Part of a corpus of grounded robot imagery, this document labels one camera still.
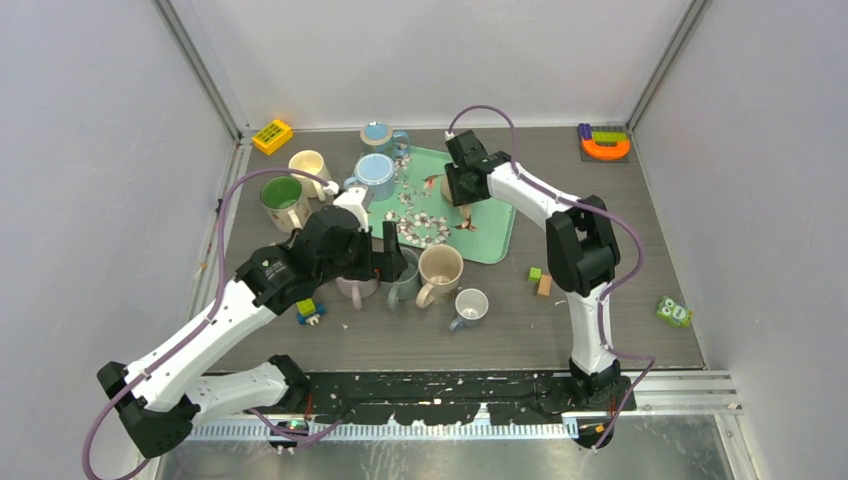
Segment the grey mug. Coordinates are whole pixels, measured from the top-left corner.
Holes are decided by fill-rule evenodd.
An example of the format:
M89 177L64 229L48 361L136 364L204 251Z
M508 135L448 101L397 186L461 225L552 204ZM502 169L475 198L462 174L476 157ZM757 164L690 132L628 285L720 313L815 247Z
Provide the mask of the grey mug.
M398 308L400 302L414 300L422 287L418 270L418 254L406 247L401 248L403 257L407 260L407 267L395 282L382 282L381 291L386 295L386 305L391 311Z

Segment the lilac mug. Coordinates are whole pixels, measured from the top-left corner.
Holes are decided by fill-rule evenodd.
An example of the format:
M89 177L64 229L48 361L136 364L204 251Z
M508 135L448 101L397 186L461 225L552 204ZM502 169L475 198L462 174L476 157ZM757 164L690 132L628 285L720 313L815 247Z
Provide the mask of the lilac mug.
M335 279L335 282L339 291L352 301L357 310L361 310L363 300L373 295L379 288L378 279L362 281L339 277Z

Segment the tall floral mug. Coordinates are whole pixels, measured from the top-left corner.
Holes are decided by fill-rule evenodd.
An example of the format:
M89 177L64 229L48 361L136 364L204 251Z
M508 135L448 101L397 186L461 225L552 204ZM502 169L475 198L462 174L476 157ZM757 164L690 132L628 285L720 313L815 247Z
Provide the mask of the tall floral mug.
M446 303L458 287L464 271L460 253L449 245L426 248L419 257L418 273L422 281L415 304L424 309Z

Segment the cream floral mug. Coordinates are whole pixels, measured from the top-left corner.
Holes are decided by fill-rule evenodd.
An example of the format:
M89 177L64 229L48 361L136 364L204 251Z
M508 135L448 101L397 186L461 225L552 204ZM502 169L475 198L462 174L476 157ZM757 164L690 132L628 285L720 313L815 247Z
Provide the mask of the cream floral mug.
M283 232L302 229L312 213L302 184L289 176L267 181L260 191L260 201L273 224Z

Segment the light blue mug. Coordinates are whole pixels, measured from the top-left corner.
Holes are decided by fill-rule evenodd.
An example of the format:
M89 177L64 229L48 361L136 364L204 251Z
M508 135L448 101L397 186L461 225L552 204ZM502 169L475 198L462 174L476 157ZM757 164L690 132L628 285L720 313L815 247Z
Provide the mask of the light blue mug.
M395 174L395 161L391 157L381 153L366 154L356 162L353 174L343 182L343 187L364 186L375 201L385 201L395 193Z

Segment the cream plain mug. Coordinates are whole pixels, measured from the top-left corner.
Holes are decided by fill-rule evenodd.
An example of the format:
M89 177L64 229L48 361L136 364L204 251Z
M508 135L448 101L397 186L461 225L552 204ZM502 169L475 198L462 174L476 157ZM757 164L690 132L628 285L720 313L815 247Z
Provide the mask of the cream plain mug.
M331 181L330 172L325 164L323 156L315 150L302 150L294 154L288 163L288 167L304 172L308 172L325 181ZM323 185L311 177L303 177L296 175L300 181L304 194L312 199L315 198L320 202L326 201L326 193L323 190Z

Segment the small blue-grey cup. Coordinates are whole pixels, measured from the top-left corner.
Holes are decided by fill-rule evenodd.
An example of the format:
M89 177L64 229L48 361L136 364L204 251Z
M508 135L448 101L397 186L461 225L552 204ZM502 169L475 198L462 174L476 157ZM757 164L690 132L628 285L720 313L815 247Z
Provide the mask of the small blue-grey cup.
M454 306L457 316L449 324L451 332L476 326L487 314L489 300L481 290L465 288L457 294Z

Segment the beige teapot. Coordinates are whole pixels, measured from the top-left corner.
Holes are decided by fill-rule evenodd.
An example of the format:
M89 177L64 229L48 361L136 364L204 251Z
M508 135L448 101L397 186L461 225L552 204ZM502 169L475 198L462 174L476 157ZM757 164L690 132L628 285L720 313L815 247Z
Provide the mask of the beige teapot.
M459 213L459 215L462 217L462 219L465 223L470 222L471 217L472 217L472 215L471 215L471 213L472 213L471 205L470 204L455 205L451 191L450 191L450 188L449 188L449 185L446 181L443 181L442 184L441 184L441 195L442 195L442 198L445 200L445 202L450 207L452 207L454 210L456 210Z

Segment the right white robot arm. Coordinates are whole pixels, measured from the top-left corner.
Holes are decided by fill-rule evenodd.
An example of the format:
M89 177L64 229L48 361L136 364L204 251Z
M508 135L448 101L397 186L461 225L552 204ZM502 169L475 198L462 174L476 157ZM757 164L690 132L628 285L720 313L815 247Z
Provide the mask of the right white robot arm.
M545 233L547 268L567 294L573 347L571 397L596 410L621 374L610 347L610 300L605 290L621 261L618 243L597 196L579 198L545 183L505 152L488 152L473 131L447 134L451 156L445 173L452 201L466 205L490 198L514 207Z

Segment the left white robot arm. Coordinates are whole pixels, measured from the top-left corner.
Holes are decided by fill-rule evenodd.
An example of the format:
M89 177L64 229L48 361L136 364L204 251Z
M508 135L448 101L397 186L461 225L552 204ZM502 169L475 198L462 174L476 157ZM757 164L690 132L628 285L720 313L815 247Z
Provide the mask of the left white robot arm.
M206 371L244 338L339 278L395 281L406 270L396 226L383 224L383 251L372 249L372 191L351 186L311 214L287 244L261 247L218 292L216 301L160 347L128 365L109 362L97 378L146 459L177 447L196 426L254 407L298 412L310 383L288 355L236 374Z

